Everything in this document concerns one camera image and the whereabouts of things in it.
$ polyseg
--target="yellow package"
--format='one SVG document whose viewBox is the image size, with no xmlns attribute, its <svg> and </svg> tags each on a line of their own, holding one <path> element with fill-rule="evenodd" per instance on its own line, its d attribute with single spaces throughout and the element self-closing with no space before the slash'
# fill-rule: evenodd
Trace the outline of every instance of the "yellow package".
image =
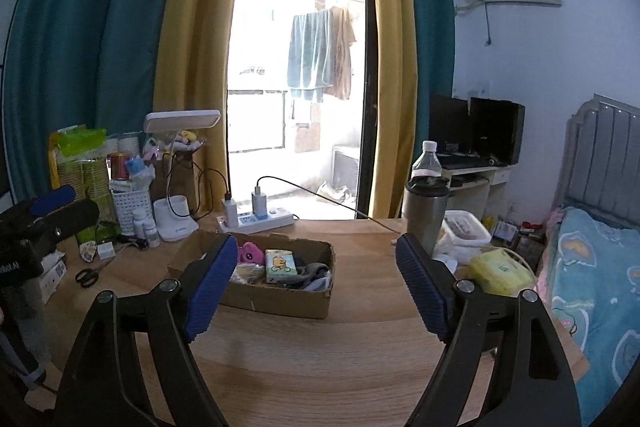
<svg viewBox="0 0 640 427">
<path fill-rule="evenodd" d="M 531 272 L 502 248 L 474 257 L 467 275 L 476 280 L 485 293 L 508 297 L 517 296 L 524 288 L 533 288 L 535 283 Z"/>
</svg>

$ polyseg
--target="electrical wire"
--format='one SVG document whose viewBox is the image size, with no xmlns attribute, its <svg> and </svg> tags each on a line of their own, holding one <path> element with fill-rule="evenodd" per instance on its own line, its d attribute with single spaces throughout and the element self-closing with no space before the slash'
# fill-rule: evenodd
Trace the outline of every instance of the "electrical wire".
<svg viewBox="0 0 640 427">
<path fill-rule="evenodd" d="M 391 227 L 383 225 L 377 219 L 374 219 L 373 217 L 367 216 L 367 214 L 365 214 L 364 212 L 356 210 L 355 208 L 351 208 L 350 206 L 347 206 L 346 204 L 338 203 L 338 201 L 334 201 L 331 198 L 327 198 L 326 196 L 323 196 L 322 194 L 317 194 L 316 192 L 314 192 L 312 190 L 309 190 L 308 188 L 302 187 L 301 185 L 295 184 L 294 182 L 290 182 L 290 181 L 285 180 L 283 178 L 278 178 L 277 176 L 260 176 L 258 178 L 258 181 L 255 182 L 255 186 L 257 187 L 260 184 L 261 180 L 266 180 L 266 179 L 278 180 L 278 181 L 281 181 L 281 182 L 288 183 L 289 185 L 293 185 L 294 187 L 300 188 L 301 190 L 304 190 L 304 191 L 308 192 L 309 194 L 313 194 L 314 196 L 317 196 L 318 198 L 322 198 L 323 200 L 327 200 L 330 203 L 335 203 L 335 204 L 338 204 L 340 206 L 343 206 L 344 208 L 348 208 L 349 210 L 351 210 L 352 212 L 355 212 L 359 216 L 366 217 L 367 219 L 372 220 L 374 223 L 377 223 L 378 225 L 380 225 L 383 229 L 387 229 L 387 230 L 389 230 L 390 232 L 393 232 L 393 233 L 398 233 L 398 234 L 402 233 L 402 232 L 398 232 L 398 230 L 392 229 Z"/>
<path fill-rule="evenodd" d="M 169 190 L 170 190 L 170 188 L 171 188 L 171 179 L 172 179 L 172 174 L 173 174 L 174 167 L 175 167 L 175 166 L 173 165 L 174 161 L 177 161 L 177 164 L 179 164 L 181 160 L 180 160 L 180 159 L 177 159 L 177 155 L 172 156 L 172 159 L 171 159 L 171 166 L 170 166 L 171 168 L 170 168 L 170 170 L 169 170 L 169 174 L 167 175 L 167 189 L 168 189 L 168 190 L 167 190 L 167 192 L 168 192 L 168 193 L 169 193 Z M 226 181 L 225 175 L 224 175 L 222 172 L 220 172 L 218 169 L 214 169 L 214 168 L 211 168 L 211 167 L 207 167 L 207 168 L 203 169 L 203 168 L 202 168 L 202 167 L 200 167 L 196 162 L 194 162 L 194 160 L 193 160 L 193 156 L 192 156 L 192 157 L 191 157 L 191 159 L 189 160 L 189 165 L 190 165 L 190 166 L 195 166 L 195 167 L 198 169 L 198 171 L 200 172 L 200 174 L 198 174 L 198 179 L 197 179 L 197 181 L 196 181 L 196 183 L 197 183 L 197 189 L 198 189 L 198 190 L 197 190 L 197 193 L 198 193 L 198 204 L 197 204 L 197 206 L 196 206 L 196 209 L 195 209 L 193 212 L 190 212 L 189 214 L 184 215 L 184 216 L 183 216 L 183 215 L 181 215 L 181 214 L 178 214 L 178 213 L 174 210 L 174 208 L 172 207 L 172 204 L 171 204 L 171 198 L 168 198 L 169 208 L 171 209 L 172 213 L 174 213 L 174 215 L 175 215 L 175 216 L 177 216 L 177 217 L 191 217 L 191 218 L 193 218 L 195 221 L 199 221 L 199 220 L 201 220 L 203 217 L 207 217 L 207 216 L 209 216 L 209 214 L 211 214 L 211 213 L 213 212 L 213 207 L 212 207 L 208 212 L 206 212 L 206 213 L 205 213 L 205 214 L 203 214 L 202 216 L 196 216 L 196 214 L 200 211 L 200 207 L 201 207 L 201 205 L 202 205 L 202 197 L 200 196 L 200 182 L 202 181 L 202 177 L 203 177 L 203 176 L 205 177 L 206 181 L 208 182 L 208 183 L 207 183 L 207 187 L 208 187 L 208 189 L 209 189 L 209 199 L 210 199 L 211 201 L 213 200 L 213 187 L 212 187 L 211 182 L 210 182 L 210 181 L 207 179 L 207 177 L 206 177 L 206 172 L 208 172 L 208 171 L 213 171 L 213 172 L 216 172 L 217 174 L 219 174 L 219 176 L 222 178 L 222 181 L 223 181 L 223 182 L 224 182 L 224 184 L 225 184 L 225 196 L 226 196 L 227 194 L 229 194 L 229 195 L 230 195 L 230 190 L 229 190 L 229 185 L 228 185 L 228 182 Z M 163 169 L 163 172 L 164 172 L 164 161 L 162 162 L 162 169 Z"/>
<path fill-rule="evenodd" d="M 489 28 L 489 9 L 486 7 L 486 3 L 484 3 L 484 17 L 486 18 L 486 42 L 485 46 L 491 45 L 491 28 Z"/>
</svg>

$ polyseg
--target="black speaker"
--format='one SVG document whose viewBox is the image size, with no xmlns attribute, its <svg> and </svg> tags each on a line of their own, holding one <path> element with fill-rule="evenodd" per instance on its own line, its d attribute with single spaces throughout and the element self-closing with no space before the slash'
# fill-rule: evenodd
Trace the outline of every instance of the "black speaker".
<svg viewBox="0 0 640 427">
<path fill-rule="evenodd" d="M 482 157 L 494 156 L 507 165 L 518 163 L 524 106 L 509 100 L 472 98 L 469 112 L 474 152 Z"/>
</svg>

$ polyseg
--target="charging cable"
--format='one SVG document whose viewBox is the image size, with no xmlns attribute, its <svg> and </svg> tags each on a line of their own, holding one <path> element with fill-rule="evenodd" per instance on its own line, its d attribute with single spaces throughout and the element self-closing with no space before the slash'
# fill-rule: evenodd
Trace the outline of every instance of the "charging cable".
<svg viewBox="0 0 640 427">
<path fill-rule="evenodd" d="M 338 201 L 334 201 L 331 198 L 327 198 L 326 196 L 323 196 L 322 194 L 317 194 L 316 192 L 314 192 L 312 190 L 309 190 L 308 188 L 302 187 L 301 185 L 295 184 L 294 182 L 290 182 L 290 181 L 285 180 L 283 178 L 278 178 L 277 176 L 260 176 L 258 178 L 258 181 L 255 182 L 256 193 L 258 195 L 261 195 L 260 194 L 260 187 L 259 187 L 260 181 L 266 180 L 266 179 L 278 180 L 278 181 L 281 181 L 281 182 L 284 182 L 284 183 L 288 183 L 289 185 L 293 185 L 294 187 L 300 188 L 301 190 L 304 190 L 305 192 L 308 192 L 309 194 L 313 194 L 314 196 L 317 196 L 318 198 L 322 198 L 323 200 L 327 200 L 330 203 L 335 203 L 335 204 L 338 204 L 340 206 L 343 206 L 344 208 L 348 208 L 352 212 L 355 212 L 356 214 L 358 214 L 360 217 L 365 217 L 366 219 L 372 220 L 374 223 L 377 223 L 378 225 L 380 225 L 383 229 L 387 229 L 387 230 L 389 230 L 390 232 L 393 232 L 393 233 L 398 233 L 398 234 L 402 233 L 402 232 L 398 232 L 398 230 L 394 230 L 391 227 L 388 227 L 388 226 L 384 225 L 383 223 L 380 223 L 380 221 L 378 221 L 377 219 L 374 219 L 373 217 L 367 216 L 367 214 L 365 214 L 364 212 L 356 210 L 355 208 L 351 208 L 350 206 L 347 206 L 346 204 L 338 203 Z"/>
<path fill-rule="evenodd" d="M 162 161 L 163 162 L 164 162 L 164 157 L 166 155 L 168 155 L 168 154 L 170 154 L 170 153 L 164 152 L 164 154 L 162 155 Z M 170 156 L 169 172 L 166 175 L 166 179 L 167 179 L 166 199 L 167 199 L 167 202 L 169 204 L 169 208 L 171 209 L 171 212 L 172 212 L 172 214 L 174 214 L 174 216 L 177 216 L 177 217 L 192 217 L 194 220 L 199 221 L 203 217 L 209 216 L 209 214 L 212 213 L 213 208 L 211 210 L 209 210 L 209 212 L 207 212 L 203 216 L 196 217 L 196 214 L 199 212 L 200 206 L 202 204 L 202 197 L 200 195 L 200 181 L 201 181 L 203 176 L 205 177 L 205 180 L 207 180 L 206 173 L 208 171 L 213 171 L 213 172 L 215 172 L 216 174 L 218 174 L 222 178 L 222 181 L 225 184 L 225 201 L 231 200 L 231 190 L 230 190 L 229 185 L 228 185 L 228 183 L 226 181 L 225 175 L 222 172 L 220 172 L 218 169 L 214 169 L 214 168 L 211 168 L 211 167 L 207 167 L 207 168 L 203 169 L 196 162 L 193 161 L 193 158 L 191 158 L 189 160 L 189 163 L 191 165 L 195 166 L 198 169 L 198 171 L 200 172 L 200 174 L 198 174 L 198 179 L 197 179 L 197 182 L 196 182 L 196 192 L 198 194 L 198 204 L 196 206 L 196 209 L 193 212 L 190 212 L 189 214 L 184 214 L 184 215 L 178 214 L 178 212 L 175 211 L 173 205 L 171 204 L 171 197 L 169 197 L 169 191 L 170 191 L 170 187 L 171 187 L 171 179 L 172 179 L 174 161 L 177 164 L 180 163 L 180 160 L 178 160 L 174 156 Z M 211 187 L 211 183 L 210 182 L 207 183 L 207 187 L 209 188 L 209 197 L 210 197 L 211 200 L 213 200 L 213 189 Z"/>
</svg>

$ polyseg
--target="power strip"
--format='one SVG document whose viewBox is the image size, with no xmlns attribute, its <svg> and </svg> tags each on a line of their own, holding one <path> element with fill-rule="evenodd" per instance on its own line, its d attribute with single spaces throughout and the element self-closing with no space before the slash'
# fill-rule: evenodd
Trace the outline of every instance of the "power strip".
<svg viewBox="0 0 640 427">
<path fill-rule="evenodd" d="M 230 229 L 225 222 L 225 216 L 218 216 L 218 229 L 220 232 L 239 232 L 239 233 L 256 233 L 264 232 L 265 230 L 279 229 L 279 227 L 286 227 L 287 225 L 293 225 L 293 214 L 285 210 L 284 208 L 270 208 L 267 213 L 267 217 L 259 219 L 252 212 L 244 212 L 238 214 L 239 226 L 236 229 Z"/>
</svg>

